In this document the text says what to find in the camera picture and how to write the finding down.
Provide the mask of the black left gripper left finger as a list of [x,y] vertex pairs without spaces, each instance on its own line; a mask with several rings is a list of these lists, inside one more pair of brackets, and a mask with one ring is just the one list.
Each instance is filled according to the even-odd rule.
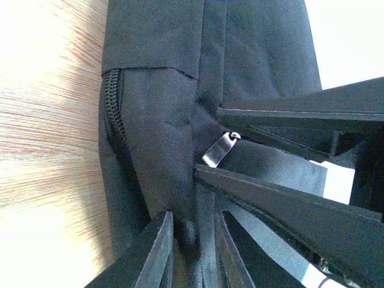
[[126,252],[87,287],[172,287],[173,214],[160,212]]

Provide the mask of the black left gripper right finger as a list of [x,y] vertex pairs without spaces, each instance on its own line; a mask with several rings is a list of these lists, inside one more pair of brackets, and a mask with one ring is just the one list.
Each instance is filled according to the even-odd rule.
[[228,211],[215,214],[219,287],[299,287]]

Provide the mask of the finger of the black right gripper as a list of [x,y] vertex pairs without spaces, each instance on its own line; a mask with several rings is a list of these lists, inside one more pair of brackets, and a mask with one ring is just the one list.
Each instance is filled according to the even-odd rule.
[[316,161],[356,161],[383,147],[383,78],[298,98],[223,103],[219,122],[251,139]]
[[360,287],[383,287],[380,213],[199,164],[194,177],[263,220],[312,264],[324,260]]

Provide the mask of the black student backpack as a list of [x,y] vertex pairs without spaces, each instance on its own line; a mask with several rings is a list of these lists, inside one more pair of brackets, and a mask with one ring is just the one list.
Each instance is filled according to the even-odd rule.
[[115,257],[171,211],[175,287],[217,287],[214,214],[230,211],[296,279],[307,262],[247,211],[194,182],[222,136],[219,105],[321,90],[304,1],[110,1],[99,156]]

